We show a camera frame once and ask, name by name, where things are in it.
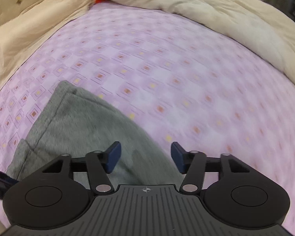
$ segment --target pillowcase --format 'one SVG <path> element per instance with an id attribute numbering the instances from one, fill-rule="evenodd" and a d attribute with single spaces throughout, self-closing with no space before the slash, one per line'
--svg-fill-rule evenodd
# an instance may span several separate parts
<path id="1" fill-rule="evenodd" d="M 0 90 L 51 35 L 86 13 L 94 0 L 43 0 L 0 26 Z"/>

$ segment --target white comforter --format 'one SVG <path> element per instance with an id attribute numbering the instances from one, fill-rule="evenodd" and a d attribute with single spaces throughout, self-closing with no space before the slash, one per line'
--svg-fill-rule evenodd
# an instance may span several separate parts
<path id="1" fill-rule="evenodd" d="M 295 84 L 295 23 L 259 0 L 113 0 L 183 15 L 243 44 Z"/>

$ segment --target patterned bedsheet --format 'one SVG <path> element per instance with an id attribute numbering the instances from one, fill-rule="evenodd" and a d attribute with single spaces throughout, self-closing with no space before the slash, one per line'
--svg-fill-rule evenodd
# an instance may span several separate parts
<path id="1" fill-rule="evenodd" d="M 64 79 L 120 109 L 168 155 L 173 141 L 229 152 L 276 181 L 291 198 L 284 226 L 295 235 L 295 86 L 260 57 L 178 15 L 97 4 L 0 91 L 1 170 Z M 1 202 L 0 219 L 8 224 Z"/>

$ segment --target ribbed plate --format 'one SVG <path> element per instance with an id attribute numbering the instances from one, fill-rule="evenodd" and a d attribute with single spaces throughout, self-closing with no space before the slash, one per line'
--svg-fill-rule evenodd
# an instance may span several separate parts
<path id="1" fill-rule="evenodd" d="M 284 236 L 276 225 L 243 230 L 212 217 L 196 196 L 182 195 L 173 185 L 128 186 L 95 198 L 77 220 L 60 228 L 30 230 L 12 226 L 4 236 Z"/>

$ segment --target pillow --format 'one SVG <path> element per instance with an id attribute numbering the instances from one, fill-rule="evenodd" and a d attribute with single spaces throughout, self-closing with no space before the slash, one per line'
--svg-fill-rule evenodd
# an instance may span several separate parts
<path id="1" fill-rule="evenodd" d="M 94 0 L 44 0 L 0 26 L 0 90 L 52 34 L 83 15 Z"/>

